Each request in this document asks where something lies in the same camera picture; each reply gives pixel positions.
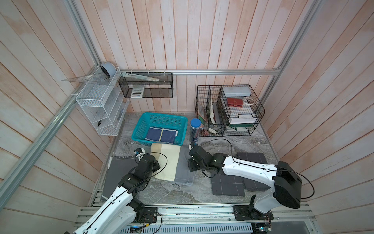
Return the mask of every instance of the ventilation grille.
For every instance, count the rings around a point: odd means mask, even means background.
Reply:
[[[142,233],[154,233],[159,228],[159,224],[143,228]],[[124,228],[120,233],[129,233],[130,226]],[[252,226],[250,223],[241,224],[184,224],[184,225],[162,225],[157,233],[252,233]]]

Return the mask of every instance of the desk file organizer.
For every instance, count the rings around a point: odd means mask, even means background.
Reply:
[[[230,106],[227,98],[243,99],[244,97],[227,97],[223,87],[248,87],[254,104],[242,107]],[[217,111],[214,111],[216,124],[212,123],[211,118],[204,121],[200,129],[201,137],[250,136],[265,114],[264,107],[250,85],[199,85],[196,92],[196,116],[198,116],[198,103],[204,108],[207,116],[211,115],[211,103],[217,107]]]

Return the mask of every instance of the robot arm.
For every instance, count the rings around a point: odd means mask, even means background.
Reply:
[[[134,197],[147,186],[160,165],[154,156],[143,154],[134,169],[123,176],[110,198],[75,234],[119,233],[129,223],[143,217],[144,204]]]
[[[211,155],[196,143],[190,144],[190,171],[209,170],[216,174],[234,175],[261,182],[270,188],[251,199],[249,210],[258,218],[278,206],[300,208],[302,181],[285,162],[259,164],[233,158],[227,154]]]

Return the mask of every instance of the aluminum frame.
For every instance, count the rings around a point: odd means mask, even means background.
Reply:
[[[66,100],[58,113],[43,129],[43,131],[34,140],[31,146],[25,151],[21,159],[17,161],[16,165],[5,177],[0,186],[0,211],[4,208],[6,203],[17,190],[18,186],[22,183],[23,179],[27,176],[31,168],[39,159],[45,148],[56,135],[57,131],[64,124],[65,120],[69,117],[72,110],[75,108],[77,101],[75,100],[83,84],[80,84],[73,92],[73,94]]]
[[[150,204],[145,207],[158,208],[163,215],[165,224],[220,224],[220,223],[258,223],[263,220],[236,221],[233,205],[248,205],[248,203],[215,203],[215,204]],[[80,227],[100,208],[82,207],[78,215],[76,227]],[[315,221],[315,216],[306,202],[302,202],[299,209],[279,206],[272,209],[274,219],[272,222],[287,221]]]
[[[121,72],[171,72],[173,76],[275,76],[279,73],[277,69],[121,69]]]
[[[273,77],[271,80],[269,86],[266,88],[264,95],[261,98],[261,102],[265,104],[267,99],[269,98],[270,93],[272,92],[274,86],[278,82],[280,76],[282,75],[285,67],[287,67],[289,61],[291,60],[292,56],[295,54],[295,51],[300,45],[300,42],[304,38],[305,34],[308,32],[310,26],[312,25],[313,21],[316,19],[318,11],[323,6],[324,2],[326,0],[314,0],[312,3],[308,13],[305,16],[305,19],[303,20],[302,25],[300,26],[299,30],[296,33],[296,36],[291,42],[290,47],[288,48],[286,55],[284,59],[281,62],[281,65],[279,66],[279,73]]]
[[[262,101],[265,102],[269,97],[271,90],[274,88],[279,77],[282,75],[283,69],[289,63],[292,55],[298,48],[300,41],[303,39],[305,33],[308,31],[311,23],[316,17],[317,11],[323,5],[325,0],[314,0],[311,9],[308,11],[306,18],[301,25],[297,35],[290,48],[288,49],[285,58],[283,59],[280,69],[152,69],[152,70],[121,70],[122,72],[172,72],[173,75],[272,75],[274,76],[269,87],[267,88]],[[65,0],[71,16],[73,17],[78,29],[80,30],[81,36],[86,42],[93,60],[98,64],[101,63],[97,52],[93,46],[93,43],[88,35],[83,21],[77,11],[75,3],[73,0]],[[55,136],[59,128],[63,125],[64,121],[70,115],[73,108],[76,106],[77,102],[75,100],[75,95],[83,88],[83,85],[79,85],[78,88],[73,92],[73,95],[68,98],[68,100],[63,104],[59,112],[54,116],[54,118],[49,122],[49,124],[44,128],[44,130],[39,134],[34,143],[26,150],[22,158],[18,160],[17,164],[13,167],[10,173],[6,176],[5,180],[1,183],[0,187],[0,211],[6,205],[8,200],[14,194],[18,186],[21,184],[23,179],[27,176],[28,172],[34,166],[35,162],[38,160],[39,156],[45,150],[47,145],[50,143],[52,138]],[[116,136],[113,140],[114,143],[118,143],[120,139],[120,134]],[[113,155],[115,152],[116,144],[111,145],[111,149],[108,152],[107,159],[109,155]]]

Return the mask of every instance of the blue cap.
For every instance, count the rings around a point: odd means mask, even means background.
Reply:
[[[191,120],[191,126],[193,128],[199,128],[201,125],[201,121],[199,119],[192,119]]]

